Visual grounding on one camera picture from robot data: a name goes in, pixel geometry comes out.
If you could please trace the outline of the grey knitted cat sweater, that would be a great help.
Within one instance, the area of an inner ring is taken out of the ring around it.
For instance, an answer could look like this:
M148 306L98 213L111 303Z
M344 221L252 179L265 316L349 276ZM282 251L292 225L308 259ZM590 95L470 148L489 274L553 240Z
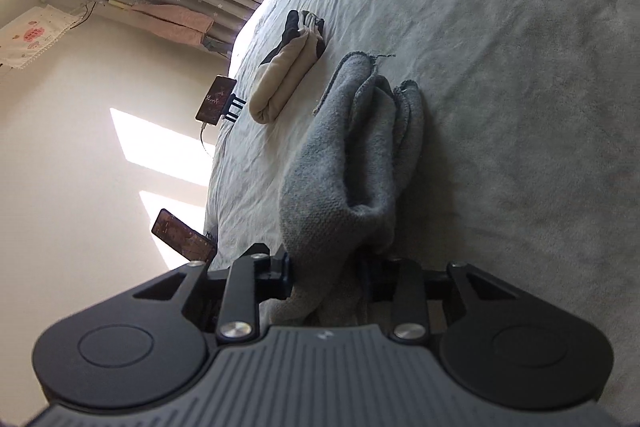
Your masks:
M262 305L267 325L352 326L366 315L366 276L392 246L396 204L421 154L419 86L398 87L373 55L345 55L283 178L279 228L293 289Z

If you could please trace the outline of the upright black smartphone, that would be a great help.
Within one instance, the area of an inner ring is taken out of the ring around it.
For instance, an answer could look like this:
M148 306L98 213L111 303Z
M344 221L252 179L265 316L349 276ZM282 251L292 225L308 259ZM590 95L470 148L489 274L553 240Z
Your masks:
M214 241L190 228L166 208L162 208L158 213L151 233L190 262L207 262L217 254Z

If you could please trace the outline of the blue phone stand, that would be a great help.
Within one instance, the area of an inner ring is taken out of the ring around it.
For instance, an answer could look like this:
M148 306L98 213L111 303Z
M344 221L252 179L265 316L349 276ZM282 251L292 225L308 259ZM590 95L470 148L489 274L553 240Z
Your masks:
M228 100L224 103L224 109L222 110L222 117L228 121L235 122L238 120L241 110L245 105L245 101L239 98L234 93L228 96Z

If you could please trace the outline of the smartphone on blue stand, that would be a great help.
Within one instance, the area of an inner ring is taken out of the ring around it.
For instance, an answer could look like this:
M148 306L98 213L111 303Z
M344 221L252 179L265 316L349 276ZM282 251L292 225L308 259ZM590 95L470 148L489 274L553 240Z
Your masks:
M195 119L204 124L218 124L219 119L227 113L235 85L235 79L218 75L208 89Z

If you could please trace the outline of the folded beige garment stack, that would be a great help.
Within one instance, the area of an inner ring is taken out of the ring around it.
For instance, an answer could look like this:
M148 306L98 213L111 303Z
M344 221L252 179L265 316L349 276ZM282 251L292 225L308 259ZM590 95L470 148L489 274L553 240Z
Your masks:
M324 19L306 10L288 12L280 42L256 69L250 117L257 124L275 121L325 49Z

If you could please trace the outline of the pink hanging coat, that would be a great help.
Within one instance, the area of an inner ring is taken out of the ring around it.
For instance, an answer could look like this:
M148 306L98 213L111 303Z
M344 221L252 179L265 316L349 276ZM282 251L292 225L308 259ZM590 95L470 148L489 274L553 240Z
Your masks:
M135 4L129 12L142 29L194 48L203 46L204 37L214 26L209 15L175 4Z

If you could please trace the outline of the grey bed sheet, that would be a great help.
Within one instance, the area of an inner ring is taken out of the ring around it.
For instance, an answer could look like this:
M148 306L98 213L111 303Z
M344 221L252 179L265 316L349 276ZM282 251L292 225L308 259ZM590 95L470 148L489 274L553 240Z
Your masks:
M276 243L286 165L342 57L414 80L425 146L398 208L399 249L466 260L596 323L639 336L639 0L265 0L230 72L250 91L288 11L328 47L273 124L221 129L207 224L221 265Z

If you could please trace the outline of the white floral wall hanging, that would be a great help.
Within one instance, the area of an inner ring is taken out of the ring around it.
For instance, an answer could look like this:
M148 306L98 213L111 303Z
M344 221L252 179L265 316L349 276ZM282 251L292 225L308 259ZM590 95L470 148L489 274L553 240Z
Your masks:
M2 66L22 69L81 20L51 5L35 6L1 28Z

